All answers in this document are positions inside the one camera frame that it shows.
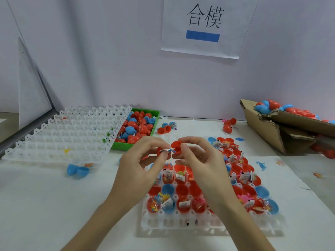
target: forearm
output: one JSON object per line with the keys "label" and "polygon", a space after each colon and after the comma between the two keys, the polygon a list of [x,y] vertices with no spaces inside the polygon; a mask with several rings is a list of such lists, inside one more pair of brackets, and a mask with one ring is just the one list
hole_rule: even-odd
{"label": "forearm", "polygon": [[112,203],[101,204],[83,228],[61,251],[94,251],[111,228],[123,217],[124,212]]}
{"label": "forearm", "polygon": [[237,249],[239,251],[275,250],[235,194],[229,194],[229,196],[224,199],[229,202],[224,202],[220,206],[218,217],[227,228]]}

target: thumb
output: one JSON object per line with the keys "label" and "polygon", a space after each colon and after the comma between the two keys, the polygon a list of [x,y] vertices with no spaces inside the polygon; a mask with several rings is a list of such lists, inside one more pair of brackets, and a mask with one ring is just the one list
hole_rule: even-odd
{"label": "thumb", "polygon": [[162,170],[163,166],[165,165],[165,161],[168,158],[168,152],[162,151],[161,154],[157,157],[155,162],[153,163],[153,166],[148,170],[147,174],[150,179],[156,179],[157,175]]}
{"label": "thumb", "polygon": [[182,154],[184,156],[184,159],[187,161],[190,167],[197,168],[199,166],[200,161],[197,159],[194,153],[190,150],[187,144],[182,143],[180,145],[180,148],[182,149]]}

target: blue dinosaur sticker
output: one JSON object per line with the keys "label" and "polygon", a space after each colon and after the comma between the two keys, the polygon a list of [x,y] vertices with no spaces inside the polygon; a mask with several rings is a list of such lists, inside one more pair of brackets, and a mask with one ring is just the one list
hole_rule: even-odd
{"label": "blue dinosaur sticker", "polygon": [[259,164],[259,167],[262,169],[262,171],[266,169],[265,163],[261,163],[257,161],[256,164]]}

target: left hand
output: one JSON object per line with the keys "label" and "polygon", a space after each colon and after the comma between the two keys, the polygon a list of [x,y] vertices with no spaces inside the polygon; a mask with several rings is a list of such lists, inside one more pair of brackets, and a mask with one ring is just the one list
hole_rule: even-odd
{"label": "left hand", "polygon": [[[142,200],[168,158],[168,152],[162,151],[158,157],[149,156],[141,160],[146,155],[156,154],[157,147],[168,149],[170,145],[161,138],[144,136],[123,154],[106,202],[117,203],[122,211],[127,213]],[[152,168],[145,171],[144,167],[151,163],[154,163]]]}

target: green plastic tray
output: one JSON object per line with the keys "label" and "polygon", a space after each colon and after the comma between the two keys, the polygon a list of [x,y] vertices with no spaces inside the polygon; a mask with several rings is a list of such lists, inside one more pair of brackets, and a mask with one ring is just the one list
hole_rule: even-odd
{"label": "green plastic tray", "polygon": [[[151,113],[153,117],[154,117],[154,116],[157,117],[156,122],[155,122],[155,124],[153,125],[153,129],[152,129],[151,134],[150,134],[150,136],[152,136],[153,133],[154,133],[155,130],[156,130],[156,126],[157,126],[157,123],[158,123],[159,111],[156,111],[156,110],[150,110],[150,109],[139,109],[139,108],[133,108],[132,111],[133,111],[133,112],[135,112],[135,111],[139,111],[139,112],[143,111],[144,113]],[[112,145],[112,147],[111,147],[111,149],[112,149],[112,150],[127,151],[127,150],[129,150],[132,146],[133,146],[133,144],[131,144],[131,143],[119,143],[119,142],[114,142],[113,145]]]}

